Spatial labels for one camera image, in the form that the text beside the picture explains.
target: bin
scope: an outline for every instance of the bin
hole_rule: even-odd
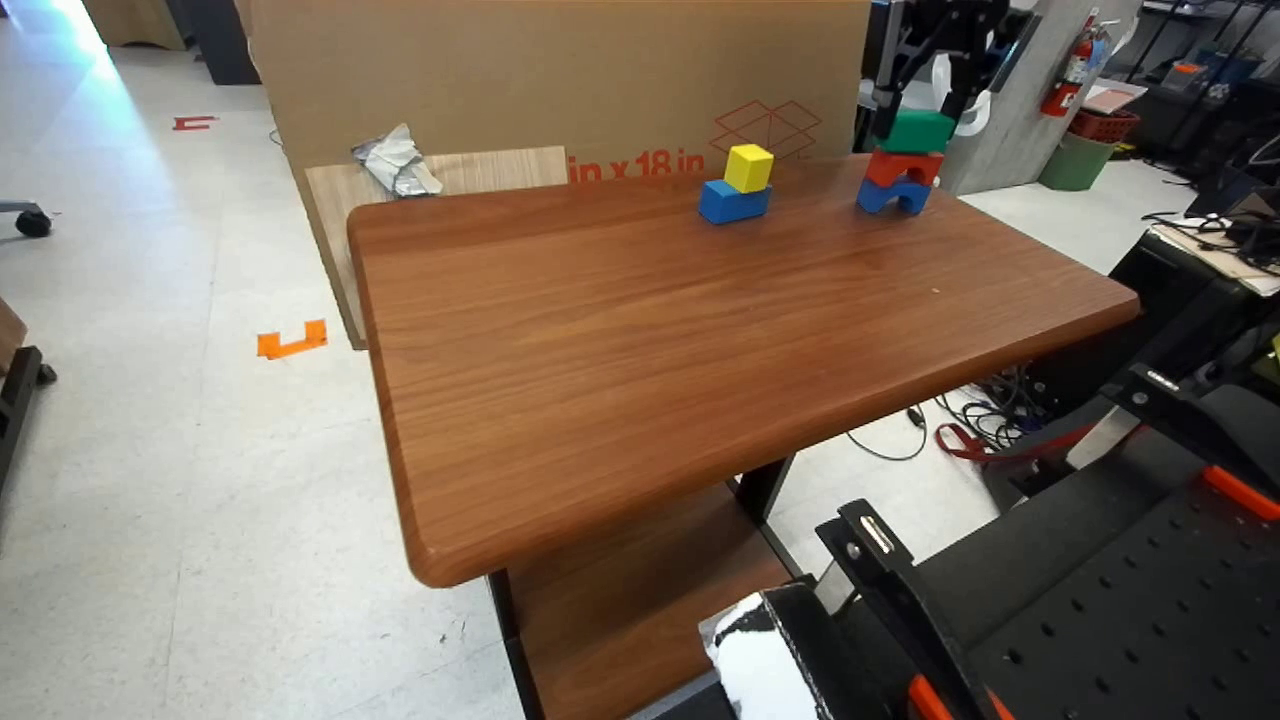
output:
[[[1090,135],[1067,133],[1047,156],[1041,185],[1062,193],[1090,193],[1107,160],[1114,160],[1114,145],[1096,145]]]

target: wooden table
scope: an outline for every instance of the wooden table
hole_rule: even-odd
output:
[[[784,575],[723,479],[1137,318],[953,195],[857,217],[862,171],[736,230],[693,180],[352,217],[407,563],[505,573],[547,716],[688,680],[696,619]]]

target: orange tape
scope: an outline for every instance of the orange tape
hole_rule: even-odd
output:
[[[914,677],[910,703],[914,703],[916,720],[953,720],[950,703],[935,697],[927,677]]]
[[[303,342],[284,346],[280,332],[264,332],[257,335],[257,358],[264,360],[280,360],[280,358],[295,358],[295,352],[312,352],[327,346],[327,323],[325,321],[308,321],[303,323]]]
[[[1239,503],[1247,515],[1266,521],[1266,525],[1280,525],[1280,503],[1274,495],[1266,495],[1262,490],[1243,483],[1239,477],[1234,477],[1220,464],[1209,464],[1201,472],[1201,479],[1217,493],[1225,493],[1234,503]]]

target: white floor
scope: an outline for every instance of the white floor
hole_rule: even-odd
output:
[[[421,590],[400,553],[368,358],[349,352],[260,88],[180,52],[103,52],[76,0],[0,22],[0,296],[61,383],[35,402],[0,508],[0,716],[522,716],[489,591]],[[176,116],[217,116],[173,133]],[[1190,193],[1114,165],[1096,193],[974,195],[1043,243],[1115,264],[1142,211]],[[257,332],[327,321],[327,348],[257,360]],[[862,442],[904,453],[910,421]],[[987,521],[969,467],[796,462],[779,538],[872,495],[916,553]]]

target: orange object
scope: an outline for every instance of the orange object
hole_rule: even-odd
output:
[[[910,703],[914,703],[916,720],[953,720],[950,703],[935,697],[927,677],[914,677]]]
[[[292,346],[284,346],[280,332],[257,335],[257,358],[280,360],[280,358],[295,358],[295,352],[325,348],[325,346],[327,346],[327,323],[325,321],[308,321],[303,323],[303,342],[292,342]]]
[[[987,692],[987,699],[995,707],[995,720],[1015,720],[1014,707],[995,692]],[[953,720],[946,697],[935,697],[927,677],[914,677],[910,703],[914,703],[916,720]]]
[[[946,156],[894,156],[894,152],[872,152],[869,177],[880,189],[894,189],[895,180],[927,185],[946,171]]]
[[[1209,490],[1217,490],[1220,495],[1229,495],[1234,503],[1239,503],[1247,515],[1276,525],[1280,521],[1280,499],[1266,495],[1262,490],[1243,483],[1239,477],[1234,477],[1220,464],[1209,464],[1201,472],[1201,479]]]

